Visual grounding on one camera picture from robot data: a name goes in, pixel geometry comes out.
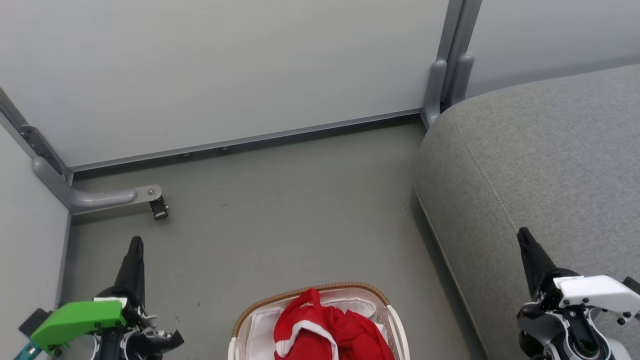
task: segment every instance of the metal bracket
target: metal bracket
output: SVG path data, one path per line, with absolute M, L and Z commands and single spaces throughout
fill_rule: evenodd
M 20 133 L 20 136 L 33 149 L 33 152 L 35 152 L 37 156 L 45 158 L 47 162 L 51 164 L 51 167 L 53 167 L 57 173 L 65 177 L 65 179 L 69 177 L 70 171 L 67 169 L 64 162 L 62 162 L 56 152 L 53 151 L 53 148 L 49 145 L 47 140 L 45 140 L 44 136 L 42 136 L 38 129 L 33 125 L 29 125 L 27 120 L 22 116 L 20 111 L 18 111 L 2 88 L 0 88 L 0 112 Z
M 447 62 L 437 60 L 429 68 L 429 79 L 427 80 L 427 91 L 424 94 L 424 105 L 420 116 L 424 125 L 429 128 L 440 116 L 440 95 L 444 86 L 444 77 L 447 73 Z
M 22 138 L 27 141 L 37 156 L 47 160 L 58 174 L 67 178 L 70 174 L 69 170 L 35 126 L 25 124 L 20 126 L 18 131 L 20 131 Z
M 449 94 L 445 100 L 447 107 L 454 106 L 465 99 L 467 85 L 469 85 L 469 78 L 471 78 L 471 68 L 474 66 L 475 59 L 471 54 L 460 56 L 451 78 Z
M 156 220 L 167 216 L 168 207 L 164 205 L 162 188 L 158 185 L 99 193 L 82 192 L 69 186 L 51 165 L 39 156 L 33 158 L 33 172 L 73 215 L 149 202 Z M 162 204 L 162 209 L 158 208 L 159 203 Z

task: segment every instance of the gray sofa cushion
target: gray sofa cushion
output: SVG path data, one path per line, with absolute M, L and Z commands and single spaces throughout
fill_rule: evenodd
M 525 359 L 527 226 L 556 265 L 640 280 L 640 65 L 514 86 L 445 111 L 416 190 L 490 359 Z M 640 358 L 640 323 L 598 317 Z

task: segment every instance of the metal clamp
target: metal clamp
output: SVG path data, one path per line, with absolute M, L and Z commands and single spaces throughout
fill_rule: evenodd
M 152 205 L 156 220 L 168 215 L 162 188 L 158 185 L 98 193 L 82 192 L 69 186 L 51 165 L 39 156 L 33 158 L 33 172 L 73 215 L 141 202 L 149 202 Z

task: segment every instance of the red cloth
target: red cloth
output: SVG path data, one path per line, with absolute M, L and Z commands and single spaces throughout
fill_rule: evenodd
M 316 289 L 284 309 L 273 339 L 278 360 L 394 360 L 375 323 L 350 310 L 320 305 Z

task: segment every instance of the laundry basket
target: laundry basket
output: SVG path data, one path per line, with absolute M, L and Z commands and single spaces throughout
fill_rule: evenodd
M 400 317 L 380 290 L 362 282 L 340 282 L 312 288 L 320 293 L 322 305 L 335 306 L 343 311 L 349 309 L 383 325 L 386 332 L 383 335 L 388 339 L 395 360 L 410 360 Z M 234 326 L 227 360 L 273 359 L 275 322 L 285 307 L 308 289 L 266 298 L 245 310 Z

